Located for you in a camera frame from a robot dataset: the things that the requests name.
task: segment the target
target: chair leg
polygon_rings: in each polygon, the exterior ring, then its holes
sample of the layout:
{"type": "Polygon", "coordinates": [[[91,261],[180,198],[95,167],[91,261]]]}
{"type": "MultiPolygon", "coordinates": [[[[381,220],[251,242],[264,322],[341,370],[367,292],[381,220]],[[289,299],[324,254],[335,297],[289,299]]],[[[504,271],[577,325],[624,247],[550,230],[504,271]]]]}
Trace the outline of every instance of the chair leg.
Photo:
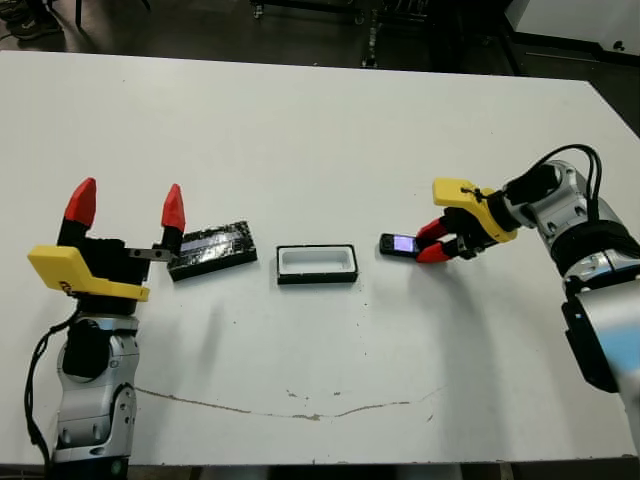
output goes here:
{"type": "Polygon", "coordinates": [[[82,28],[82,0],[76,0],[76,25],[82,28]]]}

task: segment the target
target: crack on table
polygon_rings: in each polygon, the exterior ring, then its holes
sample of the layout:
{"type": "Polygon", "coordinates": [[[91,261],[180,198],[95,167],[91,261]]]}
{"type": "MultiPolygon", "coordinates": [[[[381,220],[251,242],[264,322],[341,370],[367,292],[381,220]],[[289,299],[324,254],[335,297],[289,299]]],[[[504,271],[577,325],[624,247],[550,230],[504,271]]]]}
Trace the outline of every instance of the crack on table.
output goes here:
{"type": "Polygon", "coordinates": [[[420,398],[418,400],[414,400],[414,401],[404,400],[404,401],[398,401],[398,402],[387,402],[387,403],[379,403],[379,404],[374,404],[374,405],[364,405],[362,407],[353,408],[351,410],[347,410],[346,412],[342,412],[342,413],[338,413],[338,414],[334,414],[334,415],[321,414],[321,413],[314,413],[312,415],[306,415],[306,414],[283,415],[283,414],[279,414],[279,413],[254,412],[252,410],[243,410],[241,408],[229,407],[227,405],[220,405],[220,404],[217,404],[217,403],[201,402],[200,400],[191,400],[191,399],[188,399],[188,398],[176,397],[175,395],[154,392],[152,390],[147,390],[147,389],[140,388],[140,387],[135,387],[135,389],[137,391],[141,392],[141,393],[146,393],[147,395],[151,395],[152,397],[164,398],[165,400],[173,400],[173,401],[176,401],[176,402],[187,403],[187,404],[191,404],[191,405],[198,405],[198,406],[201,406],[201,407],[215,408],[215,409],[218,409],[218,410],[225,410],[225,411],[228,411],[228,412],[244,413],[244,414],[247,414],[247,415],[257,415],[257,416],[260,416],[260,417],[293,418],[293,419],[298,419],[298,420],[309,420],[309,421],[312,421],[312,422],[319,422],[323,418],[342,418],[342,417],[346,417],[347,415],[352,415],[354,413],[363,412],[365,410],[374,410],[374,409],[378,409],[378,408],[391,407],[391,406],[394,406],[394,405],[417,405],[417,404],[420,404],[420,403],[424,402],[427,398],[429,398],[429,397],[435,395],[436,393],[440,392],[440,390],[444,389],[445,387],[446,387],[446,385],[443,385],[442,387],[436,388],[435,390],[427,393],[424,397],[422,397],[422,398],[420,398]]]}

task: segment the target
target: rectangular box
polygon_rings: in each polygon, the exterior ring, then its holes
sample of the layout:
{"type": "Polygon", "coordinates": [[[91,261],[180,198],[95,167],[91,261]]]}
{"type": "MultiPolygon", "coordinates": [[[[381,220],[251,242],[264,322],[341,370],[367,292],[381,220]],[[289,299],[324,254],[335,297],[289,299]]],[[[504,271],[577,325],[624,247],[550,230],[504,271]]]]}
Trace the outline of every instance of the rectangular box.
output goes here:
{"type": "Polygon", "coordinates": [[[185,234],[180,256],[167,268],[175,282],[257,259],[249,225],[241,221],[185,234]]]}
{"type": "Polygon", "coordinates": [[[353,245],[283,245],[276,256],[279,285],[353,283],[358,278],[353,245]]]}

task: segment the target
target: yellow bracket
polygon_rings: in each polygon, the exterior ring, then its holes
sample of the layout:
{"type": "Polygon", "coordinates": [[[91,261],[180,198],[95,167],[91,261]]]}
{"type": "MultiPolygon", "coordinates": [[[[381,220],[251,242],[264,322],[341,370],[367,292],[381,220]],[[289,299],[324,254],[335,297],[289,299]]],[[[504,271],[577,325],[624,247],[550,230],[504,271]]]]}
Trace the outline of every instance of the yellow bracket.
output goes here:
{"type": "Polygon", "coordinates": [[[67,294],[89,293],[131,298],[138,302],[146,302],[149,297],[148,288],[91,275],[82,254],[75,247],[38,245],[31,250],[28,258],[45,285],[54,290],[62,290],[67,294]]]}
{"type": "MultiPolygon", "coordinates": [[[[463,208],[476,217],[485,232],[496,242],[504,243],[518,235],[517,230],[507,232],[493,219],[486,199],[478,200],[473,193],[476,187],[469,180],[459,178],[436,178],[433,181],[433,203],[441,207],[463,208]]],[[[491,188],[480,190],[483,195],[494,192],[491,188]]]]}

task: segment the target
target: phone screen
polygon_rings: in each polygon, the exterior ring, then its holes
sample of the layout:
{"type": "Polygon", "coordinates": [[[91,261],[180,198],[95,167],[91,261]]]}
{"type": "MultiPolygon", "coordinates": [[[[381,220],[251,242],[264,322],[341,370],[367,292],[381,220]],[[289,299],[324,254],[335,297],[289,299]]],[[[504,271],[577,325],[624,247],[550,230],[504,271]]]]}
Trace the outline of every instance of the phone screen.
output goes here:
{"type": "Polygon", "coordinates": [[[400,252],[413,253],[416,251],[415,238],[406,235],[394,235],[393,249],[400,252]]]}

